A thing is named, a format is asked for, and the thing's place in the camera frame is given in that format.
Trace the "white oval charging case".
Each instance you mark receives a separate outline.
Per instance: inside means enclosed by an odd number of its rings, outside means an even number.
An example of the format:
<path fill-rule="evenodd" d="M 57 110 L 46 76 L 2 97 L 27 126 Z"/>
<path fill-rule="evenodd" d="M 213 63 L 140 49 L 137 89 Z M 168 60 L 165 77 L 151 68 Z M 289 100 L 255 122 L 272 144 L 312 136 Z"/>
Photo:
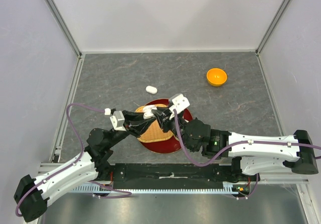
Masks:
<path fill-rule="evenodd" d="M 145 88 L 146 92 L 150 93 L 150 94 L 157 94 L 158 90 L 156 87 L 153 87 L 153 86 L 150 86 L 148 85 L 146 88 Z"/>

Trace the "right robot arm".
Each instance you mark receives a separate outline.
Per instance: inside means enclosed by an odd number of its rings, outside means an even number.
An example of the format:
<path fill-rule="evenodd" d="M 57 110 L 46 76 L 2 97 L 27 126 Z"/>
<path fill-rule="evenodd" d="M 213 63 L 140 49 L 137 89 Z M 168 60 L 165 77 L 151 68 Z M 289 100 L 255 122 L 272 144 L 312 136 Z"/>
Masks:
<path fill-rule="evenodd" d="M 172 131 L 189 161 L 205 167 L 223 157 L 232 159 L 230 176 L 242 180 L 261 172 L 289 169 L 300 175 L 318 174 L 318 157 L 307 131 L 293 135 L 249 136 L 212 129 L 199 119 L 186 121 L 176 109 L 153 107 L 151 113 L 164 131 Z"/>

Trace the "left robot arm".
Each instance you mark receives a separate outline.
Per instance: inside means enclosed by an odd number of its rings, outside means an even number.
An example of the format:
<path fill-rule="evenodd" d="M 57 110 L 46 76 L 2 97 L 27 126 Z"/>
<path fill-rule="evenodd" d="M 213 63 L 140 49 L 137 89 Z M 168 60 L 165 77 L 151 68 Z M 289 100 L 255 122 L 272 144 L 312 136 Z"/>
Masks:
<path fill-rule="evenodd" d="M 65 164 L 37 177 L 26 175 L 14 193 L 16 216 L 31 222 L 44 214 L 58 198 L 73 188 L 95 179 L 106 180 L 110 175 L 108 158 L 111 148 L 128 136 L 140 137 L 156 120 L 152 110 L 137 113 L 126 110 L 105 109 L 112 128 L 93 129 L 87 146 Z"/>

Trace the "white square earbud case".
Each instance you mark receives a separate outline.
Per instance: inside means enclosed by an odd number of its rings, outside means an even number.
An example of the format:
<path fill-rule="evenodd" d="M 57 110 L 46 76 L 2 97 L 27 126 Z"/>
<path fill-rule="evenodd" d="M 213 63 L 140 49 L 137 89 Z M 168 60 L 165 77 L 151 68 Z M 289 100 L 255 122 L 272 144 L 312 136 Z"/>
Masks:
<path fill-rule="evenodd" d="M 153 110 L 157 110 L 157 107 L 155 105 L 146 105 L 143 107 L 142 112 L 143 112 L 143 118 L 144 119 L 149 119 L 154 117 Z"/>

